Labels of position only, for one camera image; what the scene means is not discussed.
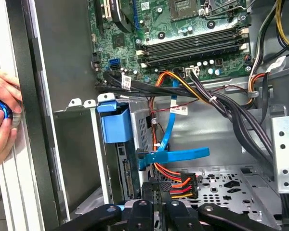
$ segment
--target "blue object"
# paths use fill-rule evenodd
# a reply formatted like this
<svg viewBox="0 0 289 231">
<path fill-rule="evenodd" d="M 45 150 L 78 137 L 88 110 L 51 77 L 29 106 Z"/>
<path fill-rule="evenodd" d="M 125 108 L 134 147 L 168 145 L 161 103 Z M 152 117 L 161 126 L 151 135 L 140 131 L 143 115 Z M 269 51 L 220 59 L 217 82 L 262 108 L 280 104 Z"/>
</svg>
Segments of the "blue object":
<svg viewBox="0 0 289 231">
<path fill-rule="evenodd" d="M 4 102 L 0 100 L 0 110 L 4 112 L 4 119 L 10 118 L 13 119 L 12 110 Z"/>
<path fill-rule="evenodd" d="M 99 113 L 115 112 L 117 110 L 117 101 L 113 100 L 105 103 L 100 103 L 96 109 Z"/>
<path fill-rule="evenodd" d="M 108 62 L 110 65 L 118 65 L 121 63 L 121 60 L 120 59 L 109 59 Z"/>
<path fill-rule="evenodd" d="M 172 86 L 173 87 L 178 87 L 179 86 L 179 81 L 174 79 L 173 83 L 172 83 Z M 171 97 L 171 99 L 172 100 L 176 100 L 177 96 L 174 95 L 174 96 Z M 158 148 L 158 152 L 164 151 L 166 146 L 167 146 L 167 143 L 169 141 L 169 138 L 170 138 L 173 126 L 174 126 L 175 115 L 176 115 L 175 113 L 170 113 L 170 115 L 169 115 L 168 125 L 167 125 L 166 131 L 165 131 L 165 135 L 164 135 L 164 137 L 163 137 L 163 139 L 162 139 L 162 141 L 160 143 L 160 147 Z"/>
<path fill-rule="evenodd" d="M 129 109 L 120 115 L 103 116 L 102 128 L 105 143 L 129 141 L 133 137 Z"/>
<path fill-rule="evenodd" d="M 186 151 L 157 151 L 156 153 L 149 153 L 143 159 L 139 159 L 139 170 L 144 170 L 145 167 L 152 163 L 168 163 L 182 160 L 193 160 L 210 155 L 209 148 L 198 148 Z"/>
</svg>

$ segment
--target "red wire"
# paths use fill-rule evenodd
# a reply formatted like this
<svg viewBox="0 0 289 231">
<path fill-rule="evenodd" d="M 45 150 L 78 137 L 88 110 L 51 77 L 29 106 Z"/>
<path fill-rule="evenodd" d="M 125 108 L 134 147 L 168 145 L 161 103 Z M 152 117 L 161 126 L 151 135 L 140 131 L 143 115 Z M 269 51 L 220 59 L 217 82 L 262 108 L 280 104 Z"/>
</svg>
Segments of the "red wire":
<svg viewBox="0 0 289 231">
<path fill-rule="evenodd" d="M 184 193 L 187 192 L 188 190 L 190 190 L 192 188 L 192 186 L 188 186 L 186 189 L 182 189 L 182 190 L 170 190 L 170 193 Z"/>
<path fill-rule="evenodd" d="M 176 107 L 188 105 L 188 104 L 193 103 L 193 102 L 195 102 L 195 101 L 197 101 L 197 100 L 193 100 L 193 101 L 190 101 L 190 102 L 187 102 L 187 103 L 183 103 L 183 104 L 180 104 L 180 105 L 177 105 L 177 106 L 173 106 L 173 107 L 158 109 L 158 110 L 156 110 L 156 111 L 152 111 L 151 113 L 164 112 L 164 111 L 170 110 L 170 109 L 172 109 L 172 108 L 176 108 Z"/>
</svg>

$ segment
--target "white label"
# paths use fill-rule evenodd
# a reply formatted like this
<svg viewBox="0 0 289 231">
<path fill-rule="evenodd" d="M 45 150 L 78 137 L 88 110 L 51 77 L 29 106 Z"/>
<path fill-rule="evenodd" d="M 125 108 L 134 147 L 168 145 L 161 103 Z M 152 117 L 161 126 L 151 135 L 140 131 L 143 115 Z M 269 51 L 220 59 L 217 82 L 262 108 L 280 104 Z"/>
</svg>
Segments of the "white label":
<svg viewBox="0 0 289 231">
<path fill-rule="evenodd" d="M 131 77 L 122 74 L 121 87 L 125 90 L 131 90 Z"/>
<path fill-rule="evenodd" d="M 141 3 L 141 10 L 142 11 L 149 10 L 149 9 L 150 9 L 150 3 L 148 1 Z"/>
<path fill-rule="evenodd" d="M 284 69 L 286 63 L 284 63 L 286 56 L 281 56 L 279 57 L 275 63 L 272 63 L 269 68 L 266 70 L 266 72 L 271 72 L 272 69 L 278 68 L 280 67 L 282 64 L 284 64 L 281 68 L 279 68 L 277 71 L 281 71 L 282 69 Z"/>
<path fill-rule="evenodd" d="M 173 108 L 170 109 L 171 113 L 179 114 L 179 115 L 188 115 L 188 108 L 183 106 L 171 105 Z"/>
</svg>

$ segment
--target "sata port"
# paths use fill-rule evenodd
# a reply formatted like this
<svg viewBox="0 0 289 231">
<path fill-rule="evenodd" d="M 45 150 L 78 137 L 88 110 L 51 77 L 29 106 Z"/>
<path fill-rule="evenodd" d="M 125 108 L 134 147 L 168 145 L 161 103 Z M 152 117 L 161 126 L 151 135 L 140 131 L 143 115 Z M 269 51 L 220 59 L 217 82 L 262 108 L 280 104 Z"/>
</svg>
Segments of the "sata port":
<svg viewBox="0 0 289 231">
<path fill-rule="evenodd" d="M 117 69 L 120 68 L 120 65 L 119 65 L 119 64 L 116 64 L 116 65 L 110 65 L 109 67 L 110 67 L 110 69 L 112 69 L 112 70 L 117 70 Z"/>
</svg>

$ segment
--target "cable clip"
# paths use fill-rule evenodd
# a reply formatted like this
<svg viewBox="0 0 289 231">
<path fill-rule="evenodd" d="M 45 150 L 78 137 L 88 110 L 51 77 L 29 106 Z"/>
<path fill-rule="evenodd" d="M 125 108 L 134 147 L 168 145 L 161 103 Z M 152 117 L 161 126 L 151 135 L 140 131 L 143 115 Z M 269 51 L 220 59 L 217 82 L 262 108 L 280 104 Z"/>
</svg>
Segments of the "cable clip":
<svg viewBox="0 0 289 231">
<path fill-rule="evenodd" d="M 212 98 L 209 99 L 209 103 L 211 103 L 212 100 L 217 100 L 216 96 L 212 96 Z"/>
</svg>

